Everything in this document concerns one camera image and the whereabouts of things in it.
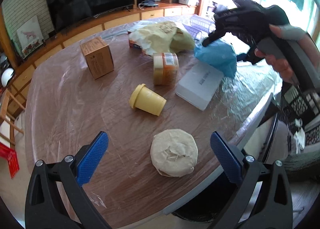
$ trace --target plastic cup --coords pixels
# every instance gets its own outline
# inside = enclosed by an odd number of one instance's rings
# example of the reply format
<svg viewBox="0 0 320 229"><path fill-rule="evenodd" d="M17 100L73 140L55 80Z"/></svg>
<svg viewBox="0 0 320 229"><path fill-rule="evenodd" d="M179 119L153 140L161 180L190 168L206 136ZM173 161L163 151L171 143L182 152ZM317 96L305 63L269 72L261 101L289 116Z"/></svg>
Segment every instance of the plastic cup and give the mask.
<svg viewBox="0 0 320 229"><path fill-rule="evenodd" d="M146 84L141 84L133 91L129 104L132 109L139 108L150 114L159 116L167 102L162 96L145 87Z"/></svg>

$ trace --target wooden chair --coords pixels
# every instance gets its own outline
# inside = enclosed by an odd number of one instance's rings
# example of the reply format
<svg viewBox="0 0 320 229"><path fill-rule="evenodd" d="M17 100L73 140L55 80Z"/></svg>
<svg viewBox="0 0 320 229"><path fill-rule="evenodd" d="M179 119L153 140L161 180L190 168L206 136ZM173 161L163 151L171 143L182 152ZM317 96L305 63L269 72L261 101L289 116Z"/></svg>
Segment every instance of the wooden chair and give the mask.
<svg viewBox="0 0 320 229"><path fill-rule="evenodd" d="M13 129L16 129L18 132L24 134L24 131L20 128L18 128L17 126L14 125L14 121L15 121L15 118L8 112L8 104L9 104L9 100L10 98L12 98L16 103L17 105L23 109L24 111L26 110L24 108L24 106L11 94L11 92L6 89L2 95L2 98L1 98L1 106L0 106L0 125L6 121L11 128ZM5 139L6 141L10 142L11 144L15 145L15 141L14 139L11 140L10 138L7 138L5 135L3 135L1 132L0 132L0 137L2 137L3 139Z"/></svg>

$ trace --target barcode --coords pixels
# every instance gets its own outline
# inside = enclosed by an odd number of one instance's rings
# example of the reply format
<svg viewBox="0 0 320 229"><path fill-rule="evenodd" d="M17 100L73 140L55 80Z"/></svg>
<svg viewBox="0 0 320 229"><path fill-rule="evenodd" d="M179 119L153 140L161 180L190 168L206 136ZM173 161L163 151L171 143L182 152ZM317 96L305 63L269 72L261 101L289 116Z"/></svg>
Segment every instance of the barcode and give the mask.
<svg viewBox="0 0 320 229"><path fill-rule="evenodd" d="M167 66L174 66L174 58L171 53L165 53L164 57L165 57L165 64Z"/></svg>

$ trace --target plastic table cover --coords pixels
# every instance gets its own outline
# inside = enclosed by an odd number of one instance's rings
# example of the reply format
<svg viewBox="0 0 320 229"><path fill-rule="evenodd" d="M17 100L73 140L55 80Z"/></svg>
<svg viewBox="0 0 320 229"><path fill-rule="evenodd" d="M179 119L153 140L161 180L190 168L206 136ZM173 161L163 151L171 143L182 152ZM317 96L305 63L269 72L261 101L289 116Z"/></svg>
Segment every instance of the plastic table cover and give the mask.
<svg viewBox="0 0 320 229"><path fill-rule="evenodd" d="M198 16L163 17L185 24L194 37L212 30ZM200 111L175 94L175 87L153 85L153 61L138 49L129 48L125 24L101 36L109 45L115 70L93 80L77 42L42 63L34 72L28 93L25 145L28 169L39 159L60 162L91 143L99 131L107 132L109 148L90 182L83 186L100 214L119 228L149 217L197 186L219 163L210 149L210 135L220 132L237 144L262 108L264 95L273 92L281 79L268 65L238 66L234 80L224 78L205 111ZM193 51L178 54L178 79L198 62ZM161 115L131 109L129 98L138 84L167 99ZM193 173L182 178L159 175L151 162L153 136L179 128L193 135L198 161ZM71 218L76 219L61 183L58 185Z"/></svg>

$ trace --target human hand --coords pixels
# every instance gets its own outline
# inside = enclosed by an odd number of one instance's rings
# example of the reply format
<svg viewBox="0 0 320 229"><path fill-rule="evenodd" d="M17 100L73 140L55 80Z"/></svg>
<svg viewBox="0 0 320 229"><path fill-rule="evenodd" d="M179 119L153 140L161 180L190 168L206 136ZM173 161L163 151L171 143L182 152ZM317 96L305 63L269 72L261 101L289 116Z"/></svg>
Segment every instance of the human hand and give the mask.
<svg viewBox="0 0 320 229"><path fill-rule="evenodd" d="M281 39L297 41L300 47L309 57L315 69L318 71L320 62L320 53L310 36L301 28L286 26L274 26L270 24L270 30ZM281 78L288 83L292 83L293 70L286 59L276 59L274 55L266 55L258 49L255 50L255 55L260 58L265 58L266 62L278 72Z"/></svg>

